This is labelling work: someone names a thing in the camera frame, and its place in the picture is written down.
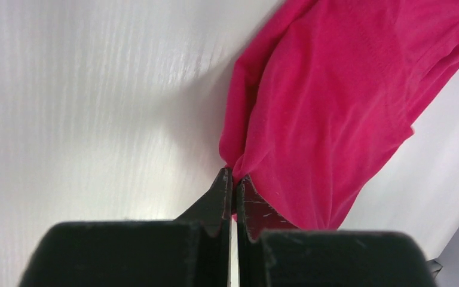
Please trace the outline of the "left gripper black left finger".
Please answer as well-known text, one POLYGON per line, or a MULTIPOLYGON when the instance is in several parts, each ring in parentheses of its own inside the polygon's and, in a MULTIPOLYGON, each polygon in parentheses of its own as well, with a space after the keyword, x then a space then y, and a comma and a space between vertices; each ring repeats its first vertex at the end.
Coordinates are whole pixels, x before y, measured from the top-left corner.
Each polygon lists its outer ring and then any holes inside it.
POLYGON ((229 286, 232 176, 171 221, 61 222, 41 239, 20 286, 229 286))

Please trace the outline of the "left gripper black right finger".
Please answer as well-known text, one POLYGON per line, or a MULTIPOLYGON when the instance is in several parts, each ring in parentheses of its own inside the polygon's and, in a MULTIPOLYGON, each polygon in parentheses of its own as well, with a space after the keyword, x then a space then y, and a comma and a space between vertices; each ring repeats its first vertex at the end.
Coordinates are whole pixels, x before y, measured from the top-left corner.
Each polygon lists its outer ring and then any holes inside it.
POLYGON ((256 191, 236 187, 241 286, 435 286, 418 245, 388 231, 300 230, 256 191))

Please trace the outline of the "red t shirt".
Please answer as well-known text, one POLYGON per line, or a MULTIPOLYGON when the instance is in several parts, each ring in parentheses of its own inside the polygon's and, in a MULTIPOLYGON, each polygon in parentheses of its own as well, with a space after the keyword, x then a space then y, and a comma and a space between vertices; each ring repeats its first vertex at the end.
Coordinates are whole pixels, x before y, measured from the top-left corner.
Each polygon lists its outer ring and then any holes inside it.
POLYGON ((235 62, 220 156, 336 229, 458 69, 459 1, 286 1, 235 62))

